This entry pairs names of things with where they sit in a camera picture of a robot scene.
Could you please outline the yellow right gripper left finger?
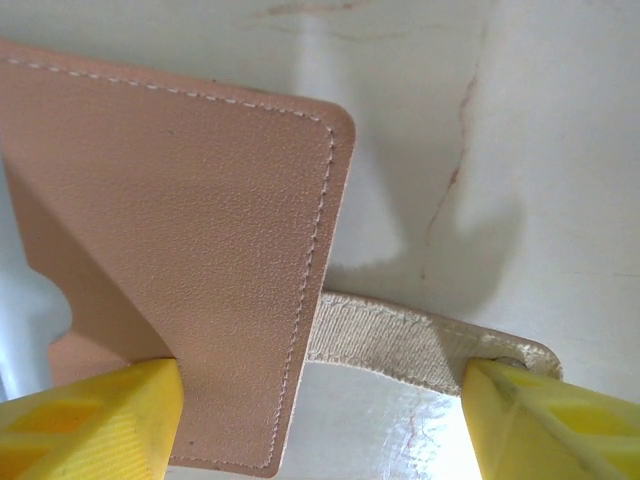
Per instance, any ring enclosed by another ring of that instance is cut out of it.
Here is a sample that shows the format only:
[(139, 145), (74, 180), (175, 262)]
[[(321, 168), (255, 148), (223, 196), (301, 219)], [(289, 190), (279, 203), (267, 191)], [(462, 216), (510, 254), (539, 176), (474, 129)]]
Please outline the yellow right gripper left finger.
[(174, 359), (1, 405), (4, 479), (162, 479), (183, 410)]

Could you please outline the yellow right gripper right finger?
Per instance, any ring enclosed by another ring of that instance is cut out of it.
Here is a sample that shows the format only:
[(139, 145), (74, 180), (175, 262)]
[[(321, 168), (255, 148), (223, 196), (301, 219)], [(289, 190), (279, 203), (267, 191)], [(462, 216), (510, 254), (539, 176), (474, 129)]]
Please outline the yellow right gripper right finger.
[(639, 406), (491, 360), (467, 365), (462, 408), (484, 479), (636, 479)]

